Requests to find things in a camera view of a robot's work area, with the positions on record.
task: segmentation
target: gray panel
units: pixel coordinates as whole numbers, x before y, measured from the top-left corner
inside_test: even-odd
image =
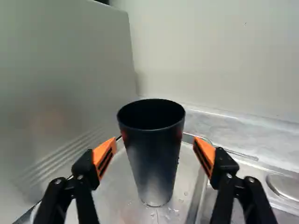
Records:
[[[0,208],[12,223],[135,99],[125,12],[83,0],[0,3]]]

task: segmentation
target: cup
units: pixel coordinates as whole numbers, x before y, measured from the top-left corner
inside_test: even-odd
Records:
[[[184,108],[166,99],[144,99],[117,113],[140,199],[161,206],[171,199],[178,166]]]

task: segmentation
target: water droplet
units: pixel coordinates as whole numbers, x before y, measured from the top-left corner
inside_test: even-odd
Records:
[[[167,219],[167,221],[170,221],[170,217],[168,215],[165,215],[165,218]]]
[[[173,211],[175,212],[175,216],[179,216],[179,210],[173,209]]]

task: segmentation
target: screw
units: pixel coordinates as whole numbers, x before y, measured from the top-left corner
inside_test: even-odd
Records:
[[[60,184],[60,183],[61,183],[61,179],[57,179],[57,180],[55,180],[54,183],[55,183],[55,184]]]
[[[254,183],[254,179],[252,177],[248,178],[251,183]]]

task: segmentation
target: cup rim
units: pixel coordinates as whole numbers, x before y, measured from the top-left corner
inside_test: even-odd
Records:
[[[125,125],[123,122],[121,122],[121,119],[119,118],[119,115],[120,115],[121,110],[122,110],[124,107],[129,106],[129,105],[131,105],[131,104],[134,104],[134,103],[136,103],[136,102],[141,102],[141,101],[152,101],[152,100],[157,100],[157,101],[167,101],[167,102],[171,102],[171,103],[173,103],[173,104],[176,104],[177,106],[181,107],[181,109],[183,109],[183,115],[182,115],[182,118],[181,118],[179,121],[177,121],[176,123],[174,123],[174,124],[172,124],[172,125],[170,125],[170,126],[161,127],[161,128],[156,128],[156,129],[141,129],[141,128],[136,128],[136,127],[130,127],[130,126],[128,126],[128,125]],[[126,127],[127,129],[136,130],[136,131],[141,131],[141,132],[162,131],[162,130],[165,130],[165,129],[169,129],[169,128],[173,127],[173,126],[176,126],[178,123],[182,122],[182,121],[185,119],[185,116],[186,116],[186,111],[185,111],[184,107],[183,107],[181,104],[179,104],[179,103],[177,103],[177,102],[174,102],[174,101],[172,101],[172,100],[161,99],[161,98],[149,98],[149,99],[140,99],[140,100],[133,101],[133,102],[131,102],[131,103],[128,103],[128,104],[124,105],[124,106],[117,112],[117,115],[116,115],[116,117],[117,117],[117,121],[118,121],[118,123],[119,123],[120,125]]]

